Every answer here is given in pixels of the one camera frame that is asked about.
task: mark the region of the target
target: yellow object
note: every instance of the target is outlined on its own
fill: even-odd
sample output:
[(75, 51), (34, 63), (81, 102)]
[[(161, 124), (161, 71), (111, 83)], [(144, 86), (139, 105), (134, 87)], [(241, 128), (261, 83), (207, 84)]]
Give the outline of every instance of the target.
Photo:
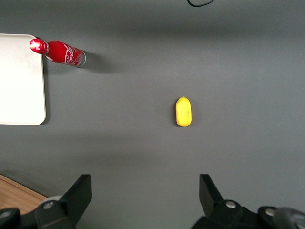
[(191, 103), (186, 97), (180, 97), (176, 102), (176, 120), (177, 124), (187, 127), (192, 122)]

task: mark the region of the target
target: red bottle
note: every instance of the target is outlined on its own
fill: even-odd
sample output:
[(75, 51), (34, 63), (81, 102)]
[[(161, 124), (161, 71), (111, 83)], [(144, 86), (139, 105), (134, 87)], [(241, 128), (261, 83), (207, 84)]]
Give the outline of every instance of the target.
[(55, 63), (82, 67), (86, 62), (86, 55), (82, 50), (60, 41), (45, 42), (41, 39), (33, 39), (30, 41), (30, 48), (36, 53), (46, 55)]

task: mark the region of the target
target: coca-cola logo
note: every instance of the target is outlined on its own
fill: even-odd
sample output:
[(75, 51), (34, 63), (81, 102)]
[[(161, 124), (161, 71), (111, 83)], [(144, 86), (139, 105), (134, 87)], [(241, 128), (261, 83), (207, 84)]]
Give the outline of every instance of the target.
[(65, 45), (65, 48), (67, 49), (66, 51), (66, 56), (65, 56), (65, 64), (69, 64), (73, 61), (73, 57), (74, 57), (74, 51), (71, 47)]

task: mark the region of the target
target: screw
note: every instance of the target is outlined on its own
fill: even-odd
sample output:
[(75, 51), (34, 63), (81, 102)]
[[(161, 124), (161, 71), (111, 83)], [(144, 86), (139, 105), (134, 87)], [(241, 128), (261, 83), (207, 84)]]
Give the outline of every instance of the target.
[(266, 213), (267, 215), (269, 215), (269, 216), (275, 216), (275, 211), (274, 211), (273, 209), (271, 209), (271, 208), (267, 208), (267, 209), (265, 210), (265, 213)]
[(228, 208), (236, 208), (236, 204), (234, 202), (232, 202), (232, 201), (227, 201), (226, 202), (226, 206)]
[(52, 208), (52, 206), (54, 205), (54, 203), (53, 202), (49, 202), (49, 203), (46, 203), (45, 205), (43, 205), (43, 209), (49, 209), (49, 208)]
[(5, 211), (5, 212), (3, 212), (3, 213), (0, 215), (0, 219), (3, 219), (3, 218), (5, 218), (5, 217), (9, 216), (10, 214), (11, 214), (10, 211)]

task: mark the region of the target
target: black cable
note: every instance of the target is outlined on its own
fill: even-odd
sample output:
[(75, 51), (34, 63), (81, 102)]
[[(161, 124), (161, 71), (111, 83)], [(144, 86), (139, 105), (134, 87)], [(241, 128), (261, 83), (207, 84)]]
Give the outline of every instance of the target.
[(191, 6), (194, 6), (194, 7), (206, 6), (206, 5), (210, 4), (210, 3), (212, 3), (213, 1), (214, 1), (214, 0), (212, 0), (212, 1), (208, 2), (208, 3), (204, 3), (204, 4), (202, 4), (202, 5), (194, 5), (194, 4), (192, 4), (192, 3), (190, 2), (190, 0), (187, 0), (187, 2), (188, 2)]

